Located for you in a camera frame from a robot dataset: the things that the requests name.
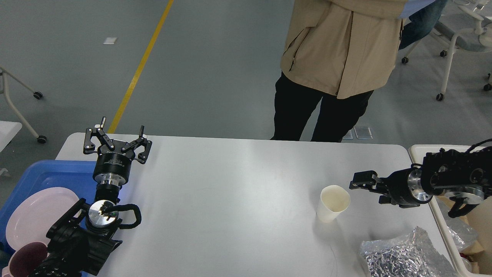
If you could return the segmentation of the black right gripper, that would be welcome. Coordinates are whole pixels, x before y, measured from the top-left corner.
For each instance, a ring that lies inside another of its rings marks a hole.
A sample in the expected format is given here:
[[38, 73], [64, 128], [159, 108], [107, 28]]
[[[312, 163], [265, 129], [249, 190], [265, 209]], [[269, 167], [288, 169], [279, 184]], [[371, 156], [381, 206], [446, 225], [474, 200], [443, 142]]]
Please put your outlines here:
[[383, 194], [379, 204], [397, 205], [403, 209], [429, 203], [433, 196], [421, 184], [421, 170], [409, 168], [393, 172], [388, 177], [378, 177], [374, 170], [355, 172], [349, 189], [364, 189]]

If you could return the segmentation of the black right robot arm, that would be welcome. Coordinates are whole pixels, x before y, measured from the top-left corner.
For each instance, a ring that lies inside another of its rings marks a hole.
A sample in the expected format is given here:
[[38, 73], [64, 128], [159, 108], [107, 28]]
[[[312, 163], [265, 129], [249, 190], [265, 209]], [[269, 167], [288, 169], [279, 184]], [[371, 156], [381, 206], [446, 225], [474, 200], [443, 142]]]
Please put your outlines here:
[[379, 177], [373, 170], [355, 172], [349, 188], [379, 194], [380, 204], [403, 209], [428, 204], [434, 196], [445, 196], [454, 202], [448, 216], [464, 216], [491, 197], [492, 150], [483, 147], [488, 142], [478, 142], [463, 152], [428, 152], [421, 163], [388, 177]]

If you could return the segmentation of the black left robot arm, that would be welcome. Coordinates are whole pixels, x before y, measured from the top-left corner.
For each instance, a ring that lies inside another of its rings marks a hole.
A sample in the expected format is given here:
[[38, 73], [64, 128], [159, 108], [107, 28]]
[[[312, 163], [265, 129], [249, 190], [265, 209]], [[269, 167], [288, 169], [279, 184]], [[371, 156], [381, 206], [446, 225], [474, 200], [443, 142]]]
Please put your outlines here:
[[145, 164], [152, 141], [140, 127], [130, 142], [111, 139], [104, 132], [106, 118], [85, 131], [83, 153], [97, 154], [92, 178], [96, 182], [93, 203], [78, 200], [47, 232], [47, 257], [31, 277], [80, 277], [98, 275], [110, 254], [121, 245], [113, 240], [118, 230], [133, 229], [142, 222], [140, 208], [120, 204], [119, 192], [128, 183], [133, 161]]

